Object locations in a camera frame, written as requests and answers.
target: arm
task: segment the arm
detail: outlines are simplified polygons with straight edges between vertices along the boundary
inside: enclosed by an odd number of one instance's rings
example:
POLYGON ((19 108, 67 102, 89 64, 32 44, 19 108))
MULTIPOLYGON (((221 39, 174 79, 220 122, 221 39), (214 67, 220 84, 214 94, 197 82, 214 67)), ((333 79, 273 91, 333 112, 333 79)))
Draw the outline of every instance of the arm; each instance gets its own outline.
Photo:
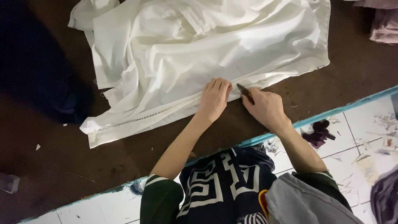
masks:
POLYGON ((249 113, 281 139, 286 153, 298 173, 317 173, 327 168, 321 157, 293 128, 283 111, 282 98, 278 94, 250 88, 254 105, 242 95, 243 105, 249 113))
POLYGON ((232 84, 212 78, 203 89, 199 110, 189 124, 166 149, 151 174, 174 180, 184 168, 199 137, 220 117, 226 107, 232 84))

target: forearm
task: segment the forearm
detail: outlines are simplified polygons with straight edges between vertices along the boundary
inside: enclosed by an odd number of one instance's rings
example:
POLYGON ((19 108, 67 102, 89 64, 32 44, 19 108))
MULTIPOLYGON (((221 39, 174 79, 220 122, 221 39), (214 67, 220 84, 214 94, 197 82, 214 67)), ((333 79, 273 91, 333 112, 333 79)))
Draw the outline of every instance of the forearm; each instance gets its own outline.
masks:
POLYGON ((184 168, 199 137, 210 125, 210 121, 195 115, 160 157, 151 174, 174 180, 184 168))
POLYGON ((289 126, 277 134, 294 169, 298 173, 316 173, 326 171, 326 165, 316 151, 299 133, 289 126))

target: hand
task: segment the hand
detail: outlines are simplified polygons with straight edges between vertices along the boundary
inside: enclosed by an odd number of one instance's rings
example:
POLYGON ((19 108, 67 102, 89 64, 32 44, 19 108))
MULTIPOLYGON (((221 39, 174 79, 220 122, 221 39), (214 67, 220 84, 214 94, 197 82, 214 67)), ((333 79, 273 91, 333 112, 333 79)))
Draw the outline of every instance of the hand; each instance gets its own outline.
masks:
POLYGON ((231 90, 230 81, 223 78, 212 78, 203 88, 199 110, 195 116, 213 123, 224 111, 231 90))
POLYGON ((292 126, 292 122, 283 112, 282 98, 276 93, 262 92, 249 88, 254 105, 242 95, 243 105, 249 113, 275 135, 292 126))

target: white garment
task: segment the white garment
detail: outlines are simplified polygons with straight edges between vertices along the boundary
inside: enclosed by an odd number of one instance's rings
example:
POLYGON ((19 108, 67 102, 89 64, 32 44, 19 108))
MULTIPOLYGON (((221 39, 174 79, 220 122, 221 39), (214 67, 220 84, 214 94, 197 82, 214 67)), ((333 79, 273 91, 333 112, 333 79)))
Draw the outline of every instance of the white garment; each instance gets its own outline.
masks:
POLYGON ((212 77, 265 88, 329 64, 329 0, 82 0, 84 30, 111 109, 80 129, 90 148, 197 111, 212 77))

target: left hand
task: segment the left hand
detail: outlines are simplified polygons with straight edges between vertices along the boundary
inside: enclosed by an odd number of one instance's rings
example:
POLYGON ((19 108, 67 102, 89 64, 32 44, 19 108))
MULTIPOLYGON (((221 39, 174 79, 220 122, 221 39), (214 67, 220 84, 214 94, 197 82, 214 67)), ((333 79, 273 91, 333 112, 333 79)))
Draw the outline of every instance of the left hand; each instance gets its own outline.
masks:
POLYGON ((203 88, 199 110, 196 116, 213 123, 226 108, 232 83, 223 78, 212 78, 203 88))

